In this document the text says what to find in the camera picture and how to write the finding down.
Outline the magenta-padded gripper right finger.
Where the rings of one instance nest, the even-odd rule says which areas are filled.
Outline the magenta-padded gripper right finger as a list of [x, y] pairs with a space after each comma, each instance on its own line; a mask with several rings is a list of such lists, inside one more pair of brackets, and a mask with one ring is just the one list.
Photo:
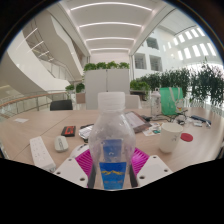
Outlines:
[[135, 149], [130, 168], [133, 188], [143, 187], [170, 174], [172, 170], [157, 155], [149, 156], [140, 149]]

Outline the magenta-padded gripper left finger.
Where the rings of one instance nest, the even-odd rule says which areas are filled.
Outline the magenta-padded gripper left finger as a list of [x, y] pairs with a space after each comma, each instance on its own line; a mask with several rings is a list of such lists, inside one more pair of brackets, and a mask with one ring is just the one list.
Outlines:
[[54, 174], [81, 187], [93, 188], [96, 174], [90, 151], [67, 158]]

